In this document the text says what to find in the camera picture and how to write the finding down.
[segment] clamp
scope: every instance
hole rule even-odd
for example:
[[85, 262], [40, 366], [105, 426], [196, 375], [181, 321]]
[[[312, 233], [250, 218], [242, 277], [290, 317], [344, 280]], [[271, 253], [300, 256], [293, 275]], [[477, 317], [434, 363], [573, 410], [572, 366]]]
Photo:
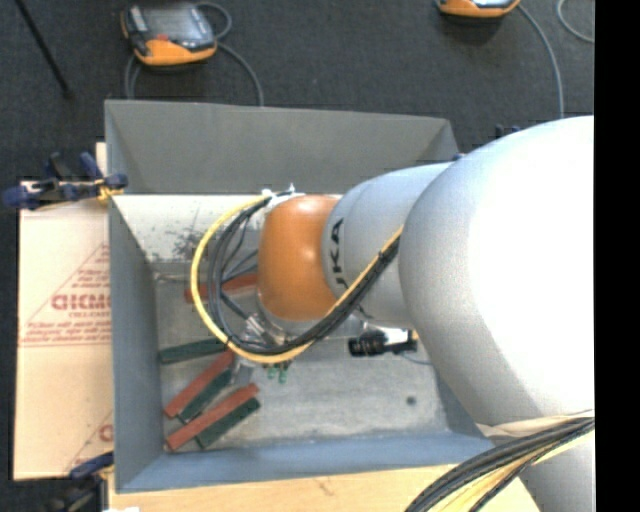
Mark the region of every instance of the clamp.
[[129, 184], [126, 174], [104, 176], [93, 156], [86, 151], [80, 155], [80, 166], [84, 171], [80, 179], [65, 181], [63, 176], [74, 173], [65, 165], [60, 153], [52, 153], [44, 166], [44, 179], [6, 189], [2, 201], [10, 208], [29, 210], [89, 198], [106, 204], [109, 197], [121, 194]]

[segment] electronic device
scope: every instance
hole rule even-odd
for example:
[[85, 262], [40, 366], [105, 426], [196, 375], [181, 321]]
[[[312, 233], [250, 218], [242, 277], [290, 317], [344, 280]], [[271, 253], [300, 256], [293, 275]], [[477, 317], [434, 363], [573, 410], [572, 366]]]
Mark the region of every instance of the electronic device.
[[122, 31], [147, 66], [175, 68], [204, 62], [217, 49], [211, 25], [193, 4], [141, 6], [121, 15]]
[[435, 0], [435, 3], [442, 14], [489, 21], [511, 12], [520, 0]]

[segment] dark floor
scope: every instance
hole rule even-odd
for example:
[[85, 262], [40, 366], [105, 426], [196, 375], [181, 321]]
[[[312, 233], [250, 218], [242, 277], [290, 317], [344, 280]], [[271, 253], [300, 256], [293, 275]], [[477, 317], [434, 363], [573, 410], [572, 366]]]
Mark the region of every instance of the dark floor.
[[[17, 2], [3, 0], [2, 189], [20, 178], [39, 176], [53, 151], [76, 158], [101, 140], [103, 101], [123, 97], [130, 55], [119, 26], [125, 0], [25, 3], [74, 97], [63, 98]], [[561, 115], [594, 114], [595, 45], [563, 26], [557, 0], [522, 0], [526, 11], [518, 9], [493, 26], [451, 23], [432, 0], [319, 0], [304, 5], [223, 0], [221, 5], [234, 22], [224, 42], [252, 65], [269, 106], [443, 117], [451, 121], [463, 152], [492, 140], [497, 124], [525, 128]], [[569, 0], [562, 12], [575, 29], [594, 34], [595, 0]], [[221, 26], [213, 11], [211, 20]], [[553, 60], [561, 76], [562, 104]], [[223, 52], [179, 76], [142, 73], [137, 95], [255, 102], [248, 75]], [[13, 212], [2, 211], [0, 219], [0, 510], [29, 512], [68, 484], [10, 480], [17, 229]]]

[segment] cardboard sheet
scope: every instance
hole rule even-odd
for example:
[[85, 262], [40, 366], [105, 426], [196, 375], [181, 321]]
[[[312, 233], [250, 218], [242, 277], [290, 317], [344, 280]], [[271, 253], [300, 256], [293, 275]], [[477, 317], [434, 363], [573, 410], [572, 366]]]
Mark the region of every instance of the cardboard sheet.
[[66, 476], [113, 449], [107, 209], [22, 211], [16, 480]]

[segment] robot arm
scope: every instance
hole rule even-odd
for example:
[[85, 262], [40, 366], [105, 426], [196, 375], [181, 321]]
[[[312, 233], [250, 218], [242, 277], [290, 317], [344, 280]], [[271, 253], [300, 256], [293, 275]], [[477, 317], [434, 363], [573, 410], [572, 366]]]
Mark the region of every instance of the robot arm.
[[[323, 316], [328, 303], [366, 284], [350, 313], [417, 332], [476, 423], [593, 411], [593, 123], [543, 124], [340, 200], [276, 206], [259, 247], [258, 302], [297, 344], [276, 340], [275, 358], [303, 351], [309, 332], [321, 337], [313, 329], [335, 313]], [[594, 449], [584, 443], [523, 474], [542, 510], [595, 509]]]

